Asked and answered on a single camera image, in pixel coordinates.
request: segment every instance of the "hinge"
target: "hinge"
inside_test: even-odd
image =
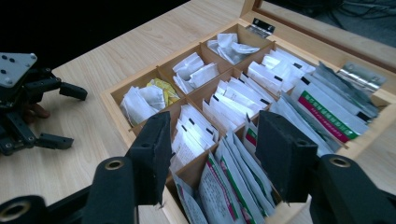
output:
[[[373,93],[377,91],[386,79],[359,64],[353,62],[346,62],[337,75],[341,78],[351,82],[356,88]]]
[[[253,23],[251,23],[246,29],[256,35],[259,35],[261,38],[266,38],[274,33],[275,26],[254,18]]]

